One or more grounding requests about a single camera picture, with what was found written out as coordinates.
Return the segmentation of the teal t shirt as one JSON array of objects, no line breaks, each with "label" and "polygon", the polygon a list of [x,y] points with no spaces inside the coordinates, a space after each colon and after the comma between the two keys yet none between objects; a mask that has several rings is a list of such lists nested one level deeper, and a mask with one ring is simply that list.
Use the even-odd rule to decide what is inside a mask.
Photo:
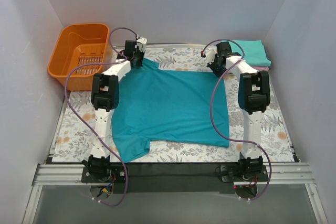
[{"label": "teal t shirt", "polygon": [[152,141],[229,147],[229,114],[223,83],[211,72],[159,69],[145,59],[119,83],[120,101],[111,126],[116,148],[127,163],[146,155]]}]

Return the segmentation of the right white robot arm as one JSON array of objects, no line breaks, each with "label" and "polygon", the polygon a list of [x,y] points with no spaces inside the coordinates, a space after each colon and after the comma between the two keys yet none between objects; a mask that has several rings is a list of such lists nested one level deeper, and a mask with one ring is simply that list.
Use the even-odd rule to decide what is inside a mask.
[{"label": "right white robot arm", "polygon": [[207,60],[207,67],[222,79],[231,72],[239,81],[238,105],[243,113],[244,133],[239,141],[242,149],[235,163],[223,165],[219,169],[224,182],[245,182],[255,185],[260,178],[267,179],[263,165],[264,152],[261,144],[261,122],[270,104],[269,74],[258,71],[245,60],[245,53],[233,52],[231,41],[215,40],[216,49],[204,47],[201,56]]}]

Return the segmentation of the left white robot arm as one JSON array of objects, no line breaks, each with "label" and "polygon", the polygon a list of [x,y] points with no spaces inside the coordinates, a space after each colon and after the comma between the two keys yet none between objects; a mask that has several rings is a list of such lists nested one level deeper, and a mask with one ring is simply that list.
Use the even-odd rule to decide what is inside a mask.
[{"label": "left white robot arm", "polygon": [[91,103],[95,109],[95,127],[97,138],[94,140],[87,161],[83,161],[88,174],[98,181],[110,179],[110,151],[106,148],[112,134],[111,119],[119,104],[119,82],[132,67],[141,67],[148,40],[140,37],[127,40],[123,54],[106,71],[95,74],[92,83]]}]

